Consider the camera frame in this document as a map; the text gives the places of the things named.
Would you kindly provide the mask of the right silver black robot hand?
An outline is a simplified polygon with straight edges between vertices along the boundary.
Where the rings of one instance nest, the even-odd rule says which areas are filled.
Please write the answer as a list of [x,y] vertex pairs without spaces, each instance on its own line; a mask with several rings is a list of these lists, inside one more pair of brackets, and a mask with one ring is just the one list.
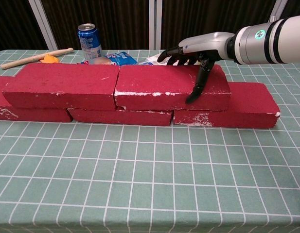
[[174,63],[179,66],[193,65],[197,61],[200,63],[192,93],[186,98],[186,103],[191,104],[201,96],[215,62],[235,58],[232,51],[234,48],[233,40],[234,34],[227,32],[189,37],[180,41],[178,46],[164,50],[159,55],[157,62],[161,63],[169,58],[167,65]]

